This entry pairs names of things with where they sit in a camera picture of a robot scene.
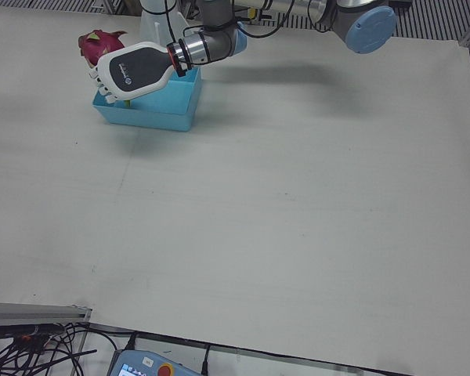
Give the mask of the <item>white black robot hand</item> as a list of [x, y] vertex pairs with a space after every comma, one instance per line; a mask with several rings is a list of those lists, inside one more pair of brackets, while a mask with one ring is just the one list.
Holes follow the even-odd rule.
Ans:
[[175, 72], [173, 55], [153, 42], [140, 42], [101, 56], [89, 70], [108, 103], [138, 98], [164, 88]]

